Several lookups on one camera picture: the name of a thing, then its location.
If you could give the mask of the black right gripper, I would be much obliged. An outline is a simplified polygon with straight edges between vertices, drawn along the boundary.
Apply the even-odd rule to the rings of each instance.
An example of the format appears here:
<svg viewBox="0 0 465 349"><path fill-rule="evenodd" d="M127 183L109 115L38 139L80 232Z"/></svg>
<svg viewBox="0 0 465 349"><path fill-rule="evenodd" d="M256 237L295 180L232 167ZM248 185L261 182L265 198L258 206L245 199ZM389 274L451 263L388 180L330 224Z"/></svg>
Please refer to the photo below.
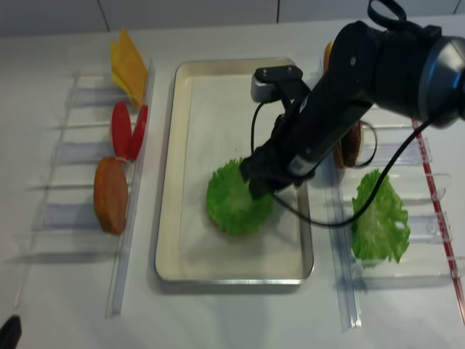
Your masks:
<svg viewBox="0 0 465 349"><path fill-rule="evenodd" d="M258 147L239 165L240 175L248 184L248 190L253 200L259 200L290 185L300 186L304 181L311 180L315 171L305 175L295 175L279 163L273 147L266 142Z"/></svg>

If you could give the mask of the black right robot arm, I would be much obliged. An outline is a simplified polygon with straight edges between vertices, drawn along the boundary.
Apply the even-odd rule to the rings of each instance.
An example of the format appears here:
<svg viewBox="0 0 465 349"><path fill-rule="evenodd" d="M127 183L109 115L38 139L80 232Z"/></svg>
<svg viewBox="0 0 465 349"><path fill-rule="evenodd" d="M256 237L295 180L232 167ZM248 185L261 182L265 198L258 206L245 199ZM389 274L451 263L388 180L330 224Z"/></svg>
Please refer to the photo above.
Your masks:
<svg viewBox="0 0 465 349"><path fill-rule="evenodd" d="M464 40L437 26L379 31L357 21L333 43L328 70L309 88L295 66L259 68L251 95L285 108L269 140L240 165L252 198L309 178L371 109L437 128L464 117Z"/></svg>

